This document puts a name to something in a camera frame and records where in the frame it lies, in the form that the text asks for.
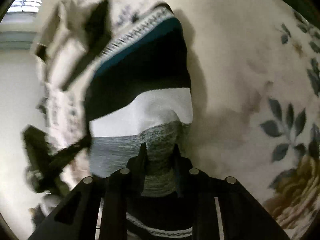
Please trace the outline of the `black patterned knit sweater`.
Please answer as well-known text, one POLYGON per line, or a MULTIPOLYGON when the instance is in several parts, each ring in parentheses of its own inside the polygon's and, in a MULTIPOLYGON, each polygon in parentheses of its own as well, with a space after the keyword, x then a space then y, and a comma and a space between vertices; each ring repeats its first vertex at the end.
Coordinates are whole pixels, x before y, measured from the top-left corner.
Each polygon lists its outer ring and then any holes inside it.
POLYGON ((110 176, 146 144, 144 189, 127 212, 141 239, 191 239, 172 168, 193 120, 190 88, 182 25, 162 3, 107 45, 86 90, 93 175, 110 176))

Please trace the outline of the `beige folded garment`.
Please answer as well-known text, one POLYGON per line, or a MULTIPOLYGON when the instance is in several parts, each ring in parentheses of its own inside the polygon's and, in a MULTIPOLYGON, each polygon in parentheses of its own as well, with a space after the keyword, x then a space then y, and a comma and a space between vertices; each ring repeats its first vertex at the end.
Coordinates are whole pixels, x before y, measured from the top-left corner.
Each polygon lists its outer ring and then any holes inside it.
POLYGON ((33 43, 39 80, 67 90, 111 37, 108 0, 84 6, 59 1, 33 43))

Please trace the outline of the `floral bed sheet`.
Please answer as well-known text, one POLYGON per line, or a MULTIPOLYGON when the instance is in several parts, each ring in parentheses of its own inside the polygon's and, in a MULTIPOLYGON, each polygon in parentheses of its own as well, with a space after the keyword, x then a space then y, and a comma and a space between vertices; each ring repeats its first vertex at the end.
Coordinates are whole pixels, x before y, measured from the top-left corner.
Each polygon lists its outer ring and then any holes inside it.
MULTIPOLYGON (((108 44, 162 3, 182 25, 193 120, 181 156, 237 179, 288 239, 319 239, 319 29, 282 0, 108 1, 108 44)), ((67 90, 41 82, 54 154, 90 134, 84 101, 104 49, 67 90)), ((71 191, 101 178, 90 148, 64 173, 71 191)))

